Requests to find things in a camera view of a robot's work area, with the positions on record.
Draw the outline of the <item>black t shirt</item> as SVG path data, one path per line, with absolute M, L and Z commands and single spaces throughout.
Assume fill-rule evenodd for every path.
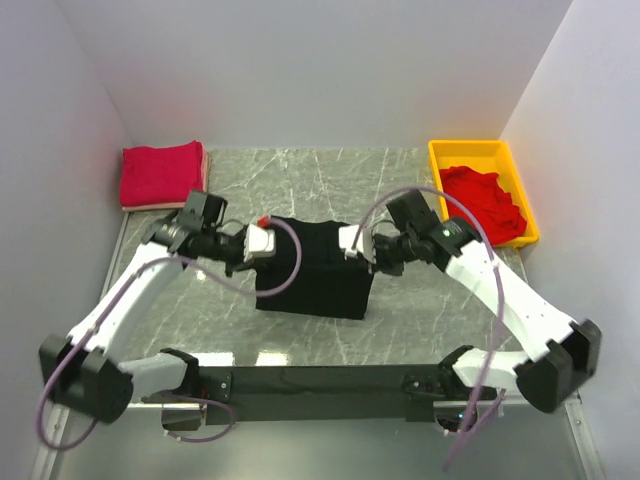
M 373 275 L 366 264 L 347 260 L 339 248 L 344 222 L 304 222 L 285 218 L 298 236 L 302 260 L 298 275 L 283 292 L 258 298 L 263 311 L 304 314 L 338 319 L 364 318 Z

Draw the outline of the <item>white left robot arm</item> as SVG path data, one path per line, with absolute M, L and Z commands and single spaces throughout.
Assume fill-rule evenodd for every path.
M 42 402 L 65 406 L 94 423 L 111 424 L 128 405 L 167 392 L 186 402 L 203 392 L 198 360 L 175 348 L 141 360 L 123 355 L 131 334 L 162 291 L 199 259 L 220 262 L 227 275 L 255 260 L 263 230 L 223 229 L 225 199 L 202 191 L 154 221 L 122 275 L 68 334 L 51 335 L 38 355 Z

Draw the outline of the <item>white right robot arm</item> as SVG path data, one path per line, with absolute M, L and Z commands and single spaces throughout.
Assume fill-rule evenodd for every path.
M 602 333 L 554 307 L 515 274 L 472 222 L 438 218 L 418 190 L 400 192 L 386 208 L 397 235 L 359 227 L 357 252 L 375 271 L 401 275 L 421 261 L 464 286 L 518 341 L 516 352 L 465 348 L 443 363 L 439 387 L 460 399 L 471 389 L 518 391 L 544 413 L 554 412 L 596 373 Z

